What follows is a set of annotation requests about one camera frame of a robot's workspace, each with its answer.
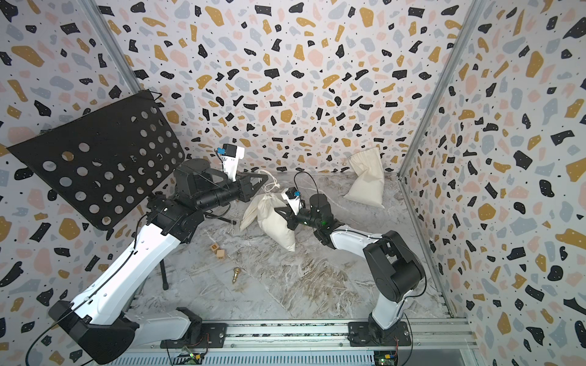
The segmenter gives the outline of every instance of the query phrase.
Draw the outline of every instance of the screw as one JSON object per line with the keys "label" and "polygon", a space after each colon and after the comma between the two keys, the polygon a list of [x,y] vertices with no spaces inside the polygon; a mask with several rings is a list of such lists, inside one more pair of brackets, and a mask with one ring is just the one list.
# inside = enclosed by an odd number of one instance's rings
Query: screw
{"label": "screw", "polygon": [[238,267],[234,268],[234,278],[232,279],[232,283],[236,283],[236,279],[238,278],[238,273],[240,273],[242,270]]}

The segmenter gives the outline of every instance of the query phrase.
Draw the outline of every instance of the marble floor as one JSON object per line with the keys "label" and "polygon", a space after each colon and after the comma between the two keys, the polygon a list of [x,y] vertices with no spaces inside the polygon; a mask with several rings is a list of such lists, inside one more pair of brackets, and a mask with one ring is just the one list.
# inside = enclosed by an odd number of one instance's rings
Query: marble floor
{"label": "marble floor", "polygon": [[[293,174],[275,176],[281,187],[293,186]],[[424,263],[427,290],[409,304],[407,315],[449,317],[444,298],[436,290],[425,263],[396,178],[386,177],[385,208],[342,197],[355,175],[315,174],[314,178],[338,220],[368,232],[395,230]],[[308,201],[315,192],[311,179],[302,174],[297,183]],[[246,207],[246,203],[232,202],[226,217],[240,223]],[[165,258],[170,288],[162,290],[157,266],[132,307],[138,313],[147,313],[185,306],[208,320],[367,318],[376,304],[377,290],[366,261],[350,252],[324,247],[308,227],[298,226],[295,238],[295,252],[289,252],[264,235],[256,220],[243,232],[220,220],[206,220],[190,244],[181,244]],[[226,250],[225,259],[216,258],[210,249],[213,243]],[[235,267],[240,267],[242,273],[232,284]],[[420,293],[423,287],[421,281],[414,293]]]}

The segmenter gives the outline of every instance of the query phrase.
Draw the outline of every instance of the drawstring bag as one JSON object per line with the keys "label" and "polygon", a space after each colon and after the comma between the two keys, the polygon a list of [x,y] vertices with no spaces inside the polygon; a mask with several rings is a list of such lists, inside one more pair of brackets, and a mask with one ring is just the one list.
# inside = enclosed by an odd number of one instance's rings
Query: drawstring bag
{"label": "drawstring bag", "polygon": [[375,207],[383,206],[384,174],[379,148],[355,153],[348,159],[358,178],[345,199]]}
{"label": "drawstring bag", "polygon": [[294,252],[295,232],[287,228],[287,220],[274,210],[276,207],[284,206],[286,204],[275,193],[256,195],[244,212],[244,217],[240,222],[240,231],[246,229],[256,218],[258,226],[269,237],[289,252]]}

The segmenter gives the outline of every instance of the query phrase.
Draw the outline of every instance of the black perforated panel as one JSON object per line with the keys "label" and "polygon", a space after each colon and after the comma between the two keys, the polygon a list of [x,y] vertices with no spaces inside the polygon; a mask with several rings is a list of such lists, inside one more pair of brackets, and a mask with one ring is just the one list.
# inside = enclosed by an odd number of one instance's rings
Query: black perforated panel
{"label": "black perforated panel", "polygon": [[100,230],[115,226],[185,159],[149,91],[8,150]]}

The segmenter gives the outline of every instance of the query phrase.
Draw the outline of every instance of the terrazzo wallpaper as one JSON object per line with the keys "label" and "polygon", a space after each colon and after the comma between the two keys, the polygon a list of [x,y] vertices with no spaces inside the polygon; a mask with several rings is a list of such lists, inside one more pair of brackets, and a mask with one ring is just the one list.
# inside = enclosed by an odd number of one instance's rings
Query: terrazzo wallpaper
{"label": "terrazzo wallpaper", "polygon": [[247,149],[245,169],[350,169],[407,152],[463,23],[464,0],[99,0],[188,154]]}
{"label": "terrazzo wallpaper", "polygon": [[[77,3],[0,0],[0,11],[0,364],[24,365],[31,342],[53,322],[49,307],[108,268],[132,240],[139,212],[111,232],[95,230],[6,150],[130,90]],[[82,153],[64,152],[56,163]],[[32,366],[88,360],[61,328],[29,358]]]}
{"label": "terrazzo wallpaper", "polygon": [[405,177],[489,365],[586,364],[586,3],[487,2]]}

